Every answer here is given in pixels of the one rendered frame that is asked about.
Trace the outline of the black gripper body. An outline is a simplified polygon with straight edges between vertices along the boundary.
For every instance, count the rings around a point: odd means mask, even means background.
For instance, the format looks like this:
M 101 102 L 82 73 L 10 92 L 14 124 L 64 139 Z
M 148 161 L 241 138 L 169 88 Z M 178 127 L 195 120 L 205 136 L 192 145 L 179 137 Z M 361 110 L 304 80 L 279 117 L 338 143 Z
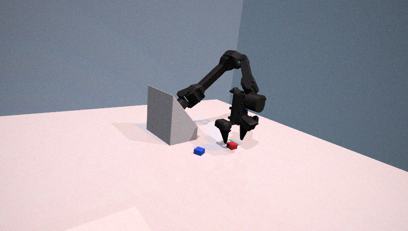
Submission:
M 225 119 L 217 119 L 215 121 L 215 126 L 218 127 L 221 130 L 230 130 L 232 125 L 236 124 L 236 120 L 239 116 L 240 113 L 242 113 L 242 115 L 245 114 L 245 112 L 247 112 L 248 110 L 245 107 L 236 107 L 236 106 L 231 106 L 229 107 L 229 109 L 231 110 L 231 114 L 230 116 L 228 116 L 228 119 L 230 121 L 227 121 Z

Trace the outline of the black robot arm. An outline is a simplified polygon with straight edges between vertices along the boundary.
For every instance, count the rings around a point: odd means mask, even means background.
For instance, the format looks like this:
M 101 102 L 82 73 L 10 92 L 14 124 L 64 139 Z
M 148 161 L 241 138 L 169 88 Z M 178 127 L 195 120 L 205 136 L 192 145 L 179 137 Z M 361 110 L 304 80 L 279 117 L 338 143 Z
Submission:
M 238 61 L 239 60 L 239 61 Z M 239 63 L 240 62 L 240 63 Z M 233 93 L 232 105 L 236 107 L 245 107 L 246 109 L 262 112 L 265 106 L 266 97 L 264 95 L 257 94 L 259 88 L 256 84 L 254 77 L 252 76 L 250 62 L 245 54 L 241 54 L 237 51 L 228 50 L 220 58 L 219 64 L 211 70 L 199 83 L 190 85 L 188 88 L 177 92 L 179 97 L 177 101 L 183 107 L 183 109 L 192 108 L 204 97 L 204 92 L 226 71 L 232 69 L 241 68 L 242 78 L 241 86 L 244 91 L 239 90 L 238 87 L 234 87 L 230 90 Z M 186 97 L 186 100 L 184 98 Z M 246 131 L 255 129 L 258 125 L 259 117 L 249 116 L 248 112 L 239 114 L 236 125 L 241 125 Z

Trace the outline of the red block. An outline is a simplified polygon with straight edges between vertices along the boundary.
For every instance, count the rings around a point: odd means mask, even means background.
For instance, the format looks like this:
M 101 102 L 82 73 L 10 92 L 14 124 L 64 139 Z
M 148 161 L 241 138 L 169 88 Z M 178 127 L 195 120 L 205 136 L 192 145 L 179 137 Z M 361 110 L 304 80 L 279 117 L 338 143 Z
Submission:
M 231 150 L 237 149 L 237 146 L 238 145 L 236 143 L 234 143 L 234 142 L 228 142 L 227 143 L 227 148 L 229 148 Z

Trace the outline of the blue block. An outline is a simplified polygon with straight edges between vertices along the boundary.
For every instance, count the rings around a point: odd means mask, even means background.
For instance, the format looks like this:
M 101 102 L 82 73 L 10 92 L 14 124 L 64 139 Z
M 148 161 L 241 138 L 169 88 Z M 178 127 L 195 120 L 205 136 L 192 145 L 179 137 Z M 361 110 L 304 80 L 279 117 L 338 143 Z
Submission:
M 195 149 L 194 149 L 194 152 L 193 152 L 194 154 L 196 154 L 196 155 L 199 155 L 199 156 L 201 156 L 201 155 L 203 155 L 204 153 L 205 153 L 205 148 L 202 148 L 202 147 L 196 147 Z

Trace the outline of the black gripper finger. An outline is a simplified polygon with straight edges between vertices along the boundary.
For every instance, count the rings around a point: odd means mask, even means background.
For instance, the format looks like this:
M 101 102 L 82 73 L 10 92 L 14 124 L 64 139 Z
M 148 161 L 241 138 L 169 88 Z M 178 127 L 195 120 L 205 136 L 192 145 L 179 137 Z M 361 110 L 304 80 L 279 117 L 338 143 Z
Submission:
M 229 132 L 230 132 L 231 130 L 221 130 L 221 129 L 219 129 L 219 130 L 220 130 L 220 132 L 221 132 L 221 135 L 222 135 L 222 138 L 223 138 L 224 143 L 227 144 L 228 135 L 229 135 Z
M 240 140 L 243 140 L 247 131 L 240 125 Z

